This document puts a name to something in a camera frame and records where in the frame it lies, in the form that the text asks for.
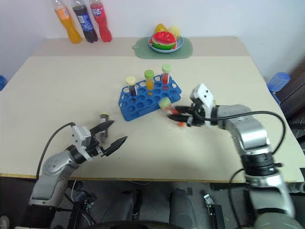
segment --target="white wall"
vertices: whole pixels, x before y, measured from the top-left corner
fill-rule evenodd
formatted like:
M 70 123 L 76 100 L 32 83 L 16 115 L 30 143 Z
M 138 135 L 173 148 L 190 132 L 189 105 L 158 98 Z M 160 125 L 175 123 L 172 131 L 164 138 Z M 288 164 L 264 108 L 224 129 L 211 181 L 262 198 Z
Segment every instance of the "white wall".
M 103 0 L 103 4 L 113 37 L 148 36 L 160 22 L 179 26 L 183 36 L 237 36 L 265 79 L 289 72 L 305 56 L 303 0 Z M 0 11 L 5 34 L 1 44 L 10 51 L 5 56 L 1 52 L 0 69 L 8 78 L 44 37 L 67 37 L 51 0 L 0 0 Z

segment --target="bottle cap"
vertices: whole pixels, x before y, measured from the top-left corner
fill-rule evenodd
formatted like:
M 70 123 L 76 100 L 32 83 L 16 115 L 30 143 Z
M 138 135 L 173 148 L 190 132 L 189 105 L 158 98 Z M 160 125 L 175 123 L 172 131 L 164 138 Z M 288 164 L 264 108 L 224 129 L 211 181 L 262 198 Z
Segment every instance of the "bottle cap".
M 170 64 L 164 64 L 162 65 L 162 71 L 163 72 L 170 72 L 172 69 L 171 65 Z
M 161 108 L 166 108 L 166 107 L 168 107 L 170 104 L 171 104 L 171 101 L 170 101 L 170 99 L 167 98 L 167 97 L 162 98 L 162 99 L 160 100 L 160 102 L 159 102 L 159 106 L 160 106 Z
M 109 114 L 107 112 L 101 112 L 100 117 L 103 116 L 103 115 L 109 116 Z
M 153 70 L 146 70 L 144 72 L 144 76 L 146 79 L 151 79 L 154 77 L 154 73 L 153 73 Z
M 135 77 L 134 76 L 128 76 L 125 79 L 126 83 L 128 86 L 134 85 L 135 84 Z

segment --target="test tube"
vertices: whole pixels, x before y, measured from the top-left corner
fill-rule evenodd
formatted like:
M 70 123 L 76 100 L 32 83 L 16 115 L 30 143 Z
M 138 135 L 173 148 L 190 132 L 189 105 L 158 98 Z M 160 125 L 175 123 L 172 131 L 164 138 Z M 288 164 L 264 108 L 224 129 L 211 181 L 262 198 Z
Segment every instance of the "test tube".
M 130 95 L 131 96 L 137 96 L 138 92 L 137 92 L 137 89 L 135 87 L 135 77 L 128 76 L 128 77 L 126 77 L 125 81 L 128 85 Z
M 159 102 L 160 108 L 165 111 L 168 115 L 178 114 L 179 112 L 172 105 L 171 100 L 167 97 L 164 97 Z
M 109 115 L 106 112 L 100 114 L 100 123 L 105 123 L 108 120 L 109 120 Z M 99 132 L 98 138 L 100 142 L 105 142 L 107 137 L 108 137 L 108 129 Z
M 153 93 L 149 92 L 149 91 L 153 90 L 153 77 L 154 77 L 153 70 L 146 70 L 144 72 L 144 76 L 145 76 L 145 79 L 146 79 L 146 87 L 147 87 L 147 90 L 148 90 L 148 95 L 152 95 Z
M 171 70 L 172 70 L 172 67 L 170 64 L 162 65 L 162 83 L 163 84 L 169 83 Z

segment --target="plate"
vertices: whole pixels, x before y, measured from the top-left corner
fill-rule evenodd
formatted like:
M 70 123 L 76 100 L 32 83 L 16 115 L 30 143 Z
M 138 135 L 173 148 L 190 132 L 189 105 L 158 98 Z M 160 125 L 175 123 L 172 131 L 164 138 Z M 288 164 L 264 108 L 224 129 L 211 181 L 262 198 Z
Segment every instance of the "plate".
M 178 39 L 178 41 L 177 41 L 177 48 L 171 49 L 171 50 L 156 49 L 155 47 L 153 47 L 153 46 L 151 45 L 151 42 L 150 42 L 150 41 L 151 41 L 152 37 L 153 37 L 153 35 L 150 36 L 150 37 L 148 38 L 148 45 L 149 45 L 153 50 L 155 50 L 156 52 L 160 52 L 160 53 L 171 53 L 171 52 L 174 52 L 174 51 L 179 50 L 179 49 L 181 48 L 181 46 L 183 45 L 183 38 L 180 37 L 180 38 Z

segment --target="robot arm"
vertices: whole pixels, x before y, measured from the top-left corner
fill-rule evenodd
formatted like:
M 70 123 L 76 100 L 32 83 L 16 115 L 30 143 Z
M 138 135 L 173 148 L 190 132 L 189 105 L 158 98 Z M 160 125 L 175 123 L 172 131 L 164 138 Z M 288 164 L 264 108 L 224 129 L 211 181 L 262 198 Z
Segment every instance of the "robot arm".
M 104 149 L 96 140 L 95 135 L 108 129 L 113 122 L 101 123 L 91 130 L 85 126 L 72 126 L 72 145 L 49 157 L 43 165 L 42 175 L 34 186 L 23 216 L 23 227 L 49 228 L 73 171 L 94 156 L 109 156 L 125 142 L 127 136 Z
M 243 105 L 214 106 L 213 94 L 203 84 L 192 91 L 190 99 L 193 102 L 191 107 L 176 106 L 180 114 L 171 114 L 169 118 L 186 122 L 188 126 L 218 125 L 231 133 L 244 167 L 246 183 L 249 184 L 254 212 L 260 219 L 258 225 L 263 225 L 262 222 L 269 224 L 272 220 L 268 222 L 266 219 L 272 215 L 279 218 L 277 214 L 284 214 L 298 225 L 293 219 L 295 211 L 288 189 L 277 169 L 280 164 L 274 163 L 270 141 L 262 124 L 252 115 L 222 118 L 243 115 L 251 110 Z

